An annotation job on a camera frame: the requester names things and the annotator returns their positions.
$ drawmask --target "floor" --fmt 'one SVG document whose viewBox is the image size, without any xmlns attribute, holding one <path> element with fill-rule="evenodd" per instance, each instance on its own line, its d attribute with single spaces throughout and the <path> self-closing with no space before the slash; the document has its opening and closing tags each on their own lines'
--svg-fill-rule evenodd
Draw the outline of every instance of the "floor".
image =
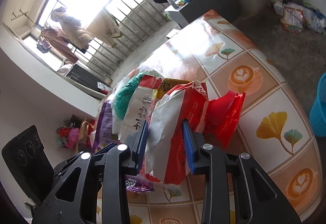
<svg viewBox="0 0 326 224">
<path fill-rule="evenodd" d="M 281 72 L 307 115 L 316 97 L 318 80 L 326 72 L 326 36 L 306 29 L 301 34 L 283 29 L 281 16 L 266 7 L 233 24 L 251 38 Z"/>
<path fill-rule="evenodd" d="M 121 81 L 133 69 L 137 68 L 141 61 L 167 41 L 166 35 L 173 29 L 180 30 L 180 26 L 174 21 L 168 21 L 159 29 L 156 29 L 140 46 L 138 46 L 112 74 L 111 87 Z"/>
</svg>

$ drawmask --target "yellow package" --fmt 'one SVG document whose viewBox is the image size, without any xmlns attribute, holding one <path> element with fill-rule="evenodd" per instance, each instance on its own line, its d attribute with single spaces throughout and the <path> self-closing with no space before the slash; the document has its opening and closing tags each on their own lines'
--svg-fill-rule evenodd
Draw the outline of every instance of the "yellow package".
<svg viewBox="0 0 326 224">
<path fill-rule="evenodd" d="M 166 94 L 173 87 L 180 85 L 180 84 L 187 84 L 189 82 L 190 81 L 187 81 L 187 80 L 166 78 L 162 81 L 160 87 L 153 91 L 153 98 L 156 100 L 160 100 L 160 99 L 162 99 L 163 95 Z"/>
</svg>

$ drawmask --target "hanging clothes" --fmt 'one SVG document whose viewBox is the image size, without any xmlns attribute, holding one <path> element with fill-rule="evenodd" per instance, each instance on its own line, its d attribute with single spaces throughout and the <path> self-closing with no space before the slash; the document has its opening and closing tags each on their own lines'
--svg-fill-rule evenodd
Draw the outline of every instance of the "hanging clothes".
<svg viewBox="0 0 326 224">
<path fill-rule="evenodd" d="M 100 10 L 86 30 L 111 47 L 117 45 L 112 38 L 121 36 L 117 23 L 104 9 Z"/>
<path fill-rule="evenodd" d="M 44 41 L 44 40 L 40 39 L 37 42 L 37 47 L 36 48 L 38 50 L 40 50 L 42 53 L 47 53 L 48 51 L 50 51 L 51 45 L 47 41 Z"/>
<path fill-rule="evenodd" d="M 71 52 L 68 47 L 68 42 L 66 42 L 60 34 L 64 34 L 64 32 L 60 28 L 53 26 L 45 28 L 42 37 L 60 54 L 66 57 L 71 63 L 75 64 L 78 61 L 78 57 Z"/>
<path fill-rule="evenodd" d="M 80 20 L 69 16 L 64 7 L 57 8 L 51 12 L 51 20 L 59 22 L 66 37 L 79 49 L 87 49 L 88 44 L 95 38 L 81 27 Z"/>
</svg>

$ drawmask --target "green plastic bag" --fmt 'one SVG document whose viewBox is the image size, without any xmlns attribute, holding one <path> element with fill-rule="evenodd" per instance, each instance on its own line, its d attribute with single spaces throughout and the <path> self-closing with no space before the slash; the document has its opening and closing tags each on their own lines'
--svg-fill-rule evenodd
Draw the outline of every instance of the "green plastic bag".
<svg viewBox="0 0 326 224">
<path fill-rule="evenodd" d="M 146 73 L 139 73 L 137 76 L 133 77 L 128 81 L 127 85 L 124 86 L 116 95 L 115 99 L 115 114 L 121 120 L 124 119 L 129 102 L 131 100 L 131 96 L 134 94 L 136 88 L 139 86 L 141 82 L 142 76 L 146 75 Z"/>
</svg>

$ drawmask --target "gray carpet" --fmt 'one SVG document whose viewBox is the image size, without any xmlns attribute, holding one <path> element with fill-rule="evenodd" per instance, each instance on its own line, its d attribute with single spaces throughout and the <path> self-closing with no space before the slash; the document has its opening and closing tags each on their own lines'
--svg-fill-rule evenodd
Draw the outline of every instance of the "gray carpet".
<svg viewBox="0 0 326 224">
<path fill-rule="evenodd" d="M 273 62 L 309 115 L 319 78 L 326 72 L 326 36 L 308 29 L 301 34 L 289 32 L 283 29 L 280 17 L 267 7 L 233 24 Z"/>
</svg>

